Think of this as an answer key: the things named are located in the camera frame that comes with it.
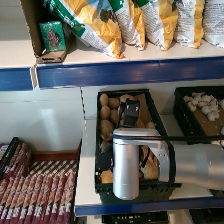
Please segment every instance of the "black plastic crate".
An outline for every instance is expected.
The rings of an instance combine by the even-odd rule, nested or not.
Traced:
[[[191,96],[193,92],[205,92],[206,95],[213,95],[217,99],[224,99],[224,87],[222,86],[199,86],[199,87],[180,87],[175,90],[174,115],[185,136],[206,136],[201,125],[195,118],[184,101],[184,96]],[[187,142],[188,144],[207,143],[206,142]]]
[[[18,144],[19,144],[19,139],[17,137],[14,137],[12,139],[12,141],[10,142],[3,157],[1,158],[1,160],[0,160],[0,179],[2,179],[5,167],[9,164],[12,156],[14,155],[14,153],[16,151]]]
[[[96,161],[95,161],[95,191],[100,194],[100,198],[104,204],[130,204],[130,203],[139,203],[139,202],[150,202],[150,201],[162,201],[168,200],[175,188],[181,187],[181,184],[178,183],[164,183],[159,182],[158,180],[147,180],[139,181],[139,196],[134,200],[121,200],[113,194],[113,184],[101,184],[100,183],[100,174],[101,170],[97,165],[97,157],[100,153],[100,143],[102,141],[99,132],[99,98],[100,96],[106,93],[108,97],[120,97],[122,95],[128,94],[132,96],[137,96],[140,94],[145,94],[145,99],[148,107],[148,111],[151,115],[152,121],[156,123],[156,129],[161,136],[167,136],[166,130],[163,126],[161,118],[157,112],[154,101],[151,98],[151,95],[147,89],[143,90],[131,90],[131,91],[113,91],[113,92],[100,92],[97,98],[97,127],[96,127]]]
[[[223,224],[224,208],[189,210],[194,224]]]
[[[147,212],[147,213],[133,213],[122,215],[103,215],[102,223],[105,224],[168,224],[167,212]]]

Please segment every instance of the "blue shelf edge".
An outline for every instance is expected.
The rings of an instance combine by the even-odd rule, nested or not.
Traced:
[[[40,88],[123,85],[224,78],[224,57],[38,67]]]
[[[0,69],[0,91],[33,90],[30,68]]]
[[[224,198],[205,197],[125,205],[75,206],[75,215],[76,217],[82,217],[89,215],[112,215],[168,211],[177,209],[203,209],[223,207]]]

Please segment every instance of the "chip bag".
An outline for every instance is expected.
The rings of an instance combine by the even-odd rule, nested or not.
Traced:
[[[146,37],[161,50],[167,51],[177,24],[176,3],[173,0],[137,0],[143,12]]]
[[[205,0],[177,0],[178,20],[174,39],[183,46],[199,48],[204,35],[202,12]]]
[[[224,48],[224,1],[206,0],[203,19],[204,38],[210,44]]]
[[[84,43],[105,54],[122,58],[121,32],[108,1],[39,0],[52,14],[67,23]]]
[[[145,27],[142,11],[135,0],[109,0],[117,17],[122,40],[135,45],[138,50],[145,47]]]

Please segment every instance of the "black cable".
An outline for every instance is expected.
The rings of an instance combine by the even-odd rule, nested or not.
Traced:
[[[181,136],[121,136],[121,135],[111,134],[111,137],[116,139],[123,139],[123,140],[187,141],[187,142],[224,140],[224,135],[181,137]]]

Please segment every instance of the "silver metal cylinder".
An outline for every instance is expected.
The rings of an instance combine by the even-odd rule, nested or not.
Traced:
[[[175,145],[176,183],[224,189],[224,151],[212,144]]]
[[[113,192],[122,200],[139,194],[139,149],[136,145],[113,143]]]

